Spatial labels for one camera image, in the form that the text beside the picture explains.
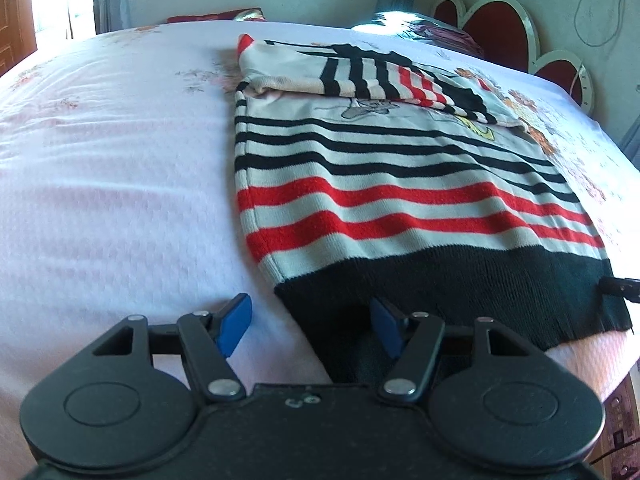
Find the folded maroon quilt pile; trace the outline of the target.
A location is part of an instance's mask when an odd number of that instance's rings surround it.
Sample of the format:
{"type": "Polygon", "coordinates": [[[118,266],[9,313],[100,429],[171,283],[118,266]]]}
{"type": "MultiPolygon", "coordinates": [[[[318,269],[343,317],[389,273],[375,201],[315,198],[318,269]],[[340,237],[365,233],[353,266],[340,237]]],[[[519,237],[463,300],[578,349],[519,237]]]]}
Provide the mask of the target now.
{"type": "Polygon", "coordinates": [[[483,49],[467,32],[419,13],[386,11],[374,14],[372,20],[352,28],[382,36],[423,42],[446,50],[456,51],[474,58],[484,58],[483,49]]]}

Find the red white scalloped headboard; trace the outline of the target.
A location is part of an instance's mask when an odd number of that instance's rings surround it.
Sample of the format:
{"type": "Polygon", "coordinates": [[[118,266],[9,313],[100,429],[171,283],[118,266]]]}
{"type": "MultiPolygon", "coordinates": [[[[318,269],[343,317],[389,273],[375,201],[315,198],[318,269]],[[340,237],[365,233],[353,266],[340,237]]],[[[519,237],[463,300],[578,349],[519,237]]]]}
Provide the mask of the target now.
{"type": "Polygon", "coordinates": [[[586,114],[594,107],[593,82],[582,59],[567,50],[542,52],[536,25],[516,0],[436,0],[434,18],[466,32],[488,62],[526,72],[561,87],[586,114]]]}

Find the brown wooden door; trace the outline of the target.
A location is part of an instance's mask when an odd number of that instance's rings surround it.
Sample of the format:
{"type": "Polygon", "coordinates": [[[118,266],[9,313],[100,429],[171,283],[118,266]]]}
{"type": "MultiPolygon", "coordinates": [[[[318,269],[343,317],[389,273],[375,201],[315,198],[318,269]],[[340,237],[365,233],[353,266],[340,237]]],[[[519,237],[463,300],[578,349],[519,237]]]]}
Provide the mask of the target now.
{"type": "Polygon", "coordinates": [[[37,50],[32,0],[0,0],[1,75],[37,50]]]}

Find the striped knit children's sweater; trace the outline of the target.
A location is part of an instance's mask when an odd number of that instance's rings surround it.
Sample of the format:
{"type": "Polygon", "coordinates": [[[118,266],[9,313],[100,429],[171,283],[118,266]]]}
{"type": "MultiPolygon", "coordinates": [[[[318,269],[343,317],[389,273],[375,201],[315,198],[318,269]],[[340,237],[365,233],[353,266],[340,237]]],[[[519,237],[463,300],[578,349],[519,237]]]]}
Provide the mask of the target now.
{"type": "Polygon", "coordinates": [[[390,361],[372,299],[489,316],[549,350],[631,328],[605,244],[532,130],[460,74],[352,44],[242,36],[234,173],[259,269],[330,377],[390,361]]]}

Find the wooden side furniture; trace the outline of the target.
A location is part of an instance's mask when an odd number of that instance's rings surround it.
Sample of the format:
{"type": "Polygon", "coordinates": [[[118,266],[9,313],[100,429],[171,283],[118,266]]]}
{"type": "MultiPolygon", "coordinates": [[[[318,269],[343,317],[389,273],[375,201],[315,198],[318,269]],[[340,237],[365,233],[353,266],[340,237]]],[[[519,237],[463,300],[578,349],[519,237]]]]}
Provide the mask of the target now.
{"type": "Polygon", "coordinates": [[[631,375],[604,401],[605,424],[587,458],[605,479],[639,478],[639,410],[631,375]]]}

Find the red gold pillow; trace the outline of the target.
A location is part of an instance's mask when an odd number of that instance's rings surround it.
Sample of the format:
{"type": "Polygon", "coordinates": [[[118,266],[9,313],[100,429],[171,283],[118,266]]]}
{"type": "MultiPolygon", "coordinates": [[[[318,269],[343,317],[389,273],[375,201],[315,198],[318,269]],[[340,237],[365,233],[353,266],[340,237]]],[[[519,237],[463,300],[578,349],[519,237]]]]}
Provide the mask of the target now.
{"type": "Polygon", "coordinates": [[[175,24],[208,21],[263,22],[265,19],[266,17],[261,8],[246,8],[209,14],[171,16],[166,20],[166,23],[175,24]]]}

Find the floral white bed sheet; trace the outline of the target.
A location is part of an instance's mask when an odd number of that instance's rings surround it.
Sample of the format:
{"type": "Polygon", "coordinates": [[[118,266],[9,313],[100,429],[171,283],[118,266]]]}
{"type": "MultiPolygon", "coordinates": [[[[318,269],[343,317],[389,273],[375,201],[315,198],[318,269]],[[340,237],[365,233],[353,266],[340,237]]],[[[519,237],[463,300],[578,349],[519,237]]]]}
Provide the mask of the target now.
{"type": "Polygon", "coordinates": [[[556,84],[348,29],[139,27],[26,58],[1,79],[1,474],[6,479],[591,479],[631,328],[542,350],[481,316],[471,365],[417,404],[337,382],[246,244],[236,199],[242,36],[352,44],[460,74],[532,130],[639,278],[639,174],[556,84]],[[228,359],[243,400],[198,403],[149,326],[250,296],[228,359]]]}

